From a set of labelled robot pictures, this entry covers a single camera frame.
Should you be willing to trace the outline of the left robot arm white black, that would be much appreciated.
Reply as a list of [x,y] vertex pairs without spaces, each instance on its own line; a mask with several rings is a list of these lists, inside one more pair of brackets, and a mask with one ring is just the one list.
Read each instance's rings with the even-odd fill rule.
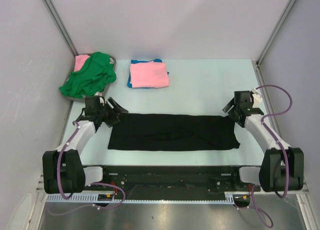
[[55,150],[46,151],[42,156],[45,192],[60,194],[65,200],[92,184],[100,190],[110,186],[111,178],[103,173],[103,168],[84,167],[80,155],[102,124],[113,127],[120,122],[122,115],[129,112],[112,97],[105,99],[95,95],[85,98],[84,104],[80,115],[72,123],[75,129],[71,136]]

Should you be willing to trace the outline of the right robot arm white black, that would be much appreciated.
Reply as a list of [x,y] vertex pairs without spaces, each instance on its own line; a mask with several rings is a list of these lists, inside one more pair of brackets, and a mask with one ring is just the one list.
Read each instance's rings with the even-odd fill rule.
[[260,166],[243,166],[230,178],[231,186],[242,191],[248,184],[260,186],[265,192],[299,191],[304,186],[304,153],[285,142],[266,122],[263,111],[256,106],[262,101],[256,90],[236,91],[223,112],[246,129],[264,153]]

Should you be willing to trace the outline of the black polo shirt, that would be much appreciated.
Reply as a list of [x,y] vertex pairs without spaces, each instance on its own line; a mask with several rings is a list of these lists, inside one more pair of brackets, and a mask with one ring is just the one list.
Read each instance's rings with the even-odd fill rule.
[[228,116],[128,113],[111,131],[110,150],[226,151],[238,149]]

